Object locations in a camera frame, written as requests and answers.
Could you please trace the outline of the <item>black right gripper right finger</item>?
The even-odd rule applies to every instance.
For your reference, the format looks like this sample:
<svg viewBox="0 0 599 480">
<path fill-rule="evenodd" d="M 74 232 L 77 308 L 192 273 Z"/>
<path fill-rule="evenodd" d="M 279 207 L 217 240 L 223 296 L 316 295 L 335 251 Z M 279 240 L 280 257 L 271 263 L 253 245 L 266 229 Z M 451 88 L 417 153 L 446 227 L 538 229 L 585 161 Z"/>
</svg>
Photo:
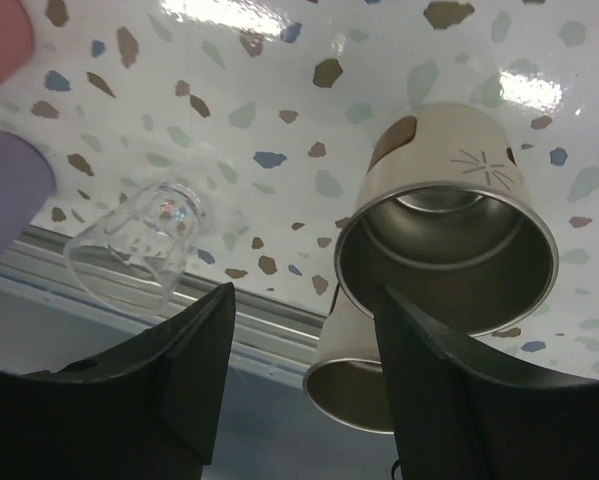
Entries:
<svg viewBox="0 0 599 480">
<path fill-rule="evenodd" d="M 518 360 L 378 291 L 405 479 L 599 479 L 599 380 Z"/>
</svg>

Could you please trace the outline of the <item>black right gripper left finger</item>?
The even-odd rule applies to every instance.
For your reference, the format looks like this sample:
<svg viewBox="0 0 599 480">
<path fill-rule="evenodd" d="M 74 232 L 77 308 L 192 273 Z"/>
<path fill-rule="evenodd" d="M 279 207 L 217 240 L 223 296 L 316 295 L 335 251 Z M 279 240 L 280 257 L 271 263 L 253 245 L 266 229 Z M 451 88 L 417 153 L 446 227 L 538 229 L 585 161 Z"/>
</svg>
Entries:
<svg viewBox="0 0 599 480">
<path fill-rule="evenodd" d="M 57 372 L 0 371 L 0 479 L 198 479 L 212 461 L 235 289 Z"/>
</svg>

